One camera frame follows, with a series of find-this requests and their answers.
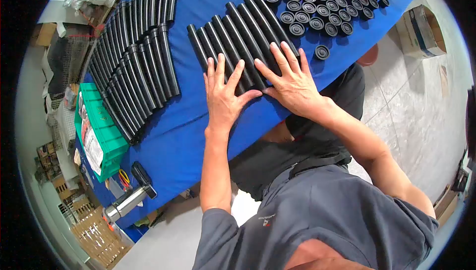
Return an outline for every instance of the worker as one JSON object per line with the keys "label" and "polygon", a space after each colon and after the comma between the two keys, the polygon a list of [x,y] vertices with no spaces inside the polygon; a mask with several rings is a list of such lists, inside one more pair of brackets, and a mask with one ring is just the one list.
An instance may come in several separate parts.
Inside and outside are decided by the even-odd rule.
{"label": "worker", "polygon": [[[433,246],[438,222],[430,199],[360,122],[362,68],[352,65],[319,93],[304,51],[299,65],[285,42],[280,47],[286,57],[270,45],[282,76],[259,59],[255,65],[273,85],[264,93],[293,114],[230,166],[230,130],[262,92],[236,97],[243,60],[225,84],[223,54],[216,69],[208,59],[203,218],[193,269],[415,269]],[[373,185],[348,173],[351,158]],[[241,227],[230,214],[230,180],[261,201]]]}

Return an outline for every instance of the red stool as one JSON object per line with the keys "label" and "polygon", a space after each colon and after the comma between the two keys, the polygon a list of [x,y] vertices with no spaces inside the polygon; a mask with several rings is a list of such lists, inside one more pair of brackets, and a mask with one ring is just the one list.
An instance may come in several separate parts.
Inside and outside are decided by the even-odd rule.
{"label": "red stool", "polygon": [[375,44],[361,58],[357,59],[357,63],[361,66],[373,65],[377,60],[378,45]]}

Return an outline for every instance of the finger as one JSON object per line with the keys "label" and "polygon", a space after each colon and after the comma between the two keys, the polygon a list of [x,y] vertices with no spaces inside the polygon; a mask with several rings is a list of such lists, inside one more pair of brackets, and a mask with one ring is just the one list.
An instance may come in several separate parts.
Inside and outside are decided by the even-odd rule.
{"label": "finger", "polygon": [[244,94],[238,97],[238,102],[241,108],[243,108],[249,101],[262,95],[263,93],[260,92],[259,90],[256,90],[256,89],[248,90],[247,92],[245,92]]}
{"label": "finger", "polygon": [[203,73],[203,80],[205,80],[205,92],[208,95],[208,79],[207,79],[207,75],[205,73]]}
{"label": "finger", "polygon": [[207,79],[208,88],[213,89],[215,86],[215,61],[211,57],[208,58]]}
{"label": "finger", "polygon": [[227,83],[227,91],[232,93],[233,95],[235,94],[235,89],[238,85],[238,81],[241,78],[241,73],[243,73],[243,69],[245,68],[245,61],[240,59],[238,61],[238,64],[235,67],[235,71],[233,71],[233,74],[228,79]]}
{"label": "finger", "polygon": [[273,85],[277,85],[280,81],[280,77],[276,75],[273,71],[268,69],[268,67],[259,59],[255,59],[255,66],[258,71],[260,71],[267,80],[269,80]]}
{"label": "finger", "polygon": [[218,64],[215,70],[215,83],[225,84],[225,56],[223,53],[218,54]]}
{"label": "finger", "polygon": [[281,48],[283,49],[284,54],[286,54],[287,62],[289,63],[291,70],[295,73],[299,73],[301,68],[299,67],[298,59],[294,56],[294,53],[291,51],[291,48],[289,48],[288,43],[282,41]]}
{"label": "finger", "polygon": [[276,59],[277,65],[279,66],[279,69],[281,70],[282,74],[289,74],[291,72],[291,67],[288,64],[288,60],[281,53],[281,50],[276,45],[276,43],[272,42],[270,45],[270,49],[274,55],[274,58]]}
{"label": "finger", "polygon": [[306,54],[302,48],[299,48],[299,55],[301,57],[301,71],[305,74],[311,76],[311,71],[309,70],[309,64],[307,63]]}

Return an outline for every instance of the man's right hand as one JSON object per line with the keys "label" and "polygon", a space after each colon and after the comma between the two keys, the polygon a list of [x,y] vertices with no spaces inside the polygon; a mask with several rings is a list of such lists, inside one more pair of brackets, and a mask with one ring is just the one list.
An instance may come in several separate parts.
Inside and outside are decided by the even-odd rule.
{"label": "man's right hand", "polygon": [[281,42],[281,48],[286,57],[281,53],[276,43],[271,43],[270,49],[281,69],[282,77],[268,69],[262,61],[255,59],[256,68],[274,85],[263,92],[277,99],[296,115],[314,122],[324,122],[327,108],[331,107],[330,105],[333,105],[334,102],[319,94],[302,48],[299,49],[301,67],[286,42]]}

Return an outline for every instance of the blue table cover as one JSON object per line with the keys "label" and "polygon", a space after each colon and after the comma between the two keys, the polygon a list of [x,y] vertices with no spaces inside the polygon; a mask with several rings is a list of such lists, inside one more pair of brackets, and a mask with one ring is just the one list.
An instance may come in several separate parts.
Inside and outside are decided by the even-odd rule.
{"label": "blue table cover", "polygon": [[[154,199],[146,199],[143,207],[134,208],[117,224],[124,228],[161,207],[180,192],[200,180],[205,137],[208,123],[202,69],[188,40],[187,26],[197,28],[211,21],[211,17],[226,14],[225,4],[236,5],[243,0],[178,0],[175,23],[170,27],[169,39],[177,79],[182,95],[172,99],[165,109],[155,113],[147,127],[143,141],[130,147],[121,166],[130,175],[130,166],[139,161],[149,173],[158,193]],[[374,11],[375,18],[354,21],[354,33],[345,38],[332,40],[315,32],[306,31],[302,38],[294,39],[296,47],[302,47],[314,80],[321,90],[334,81],[348,66],[359,59],[397,22],[412,0],[389,0],[390,6]],[[281,2],[277,13],[285,11]],[[330,57],[318,61],[313,57],[318,44],[330,49]],[[241,114],[230,136],[228,158],[242,152],[268,130],[289,115],[289,111],[268,96],[253,101]],[[95,195],[105,207],[115,200],[104,183],[100,184],[88,168],[94,184]],[[117,174],[113,178],[119,182]]]}

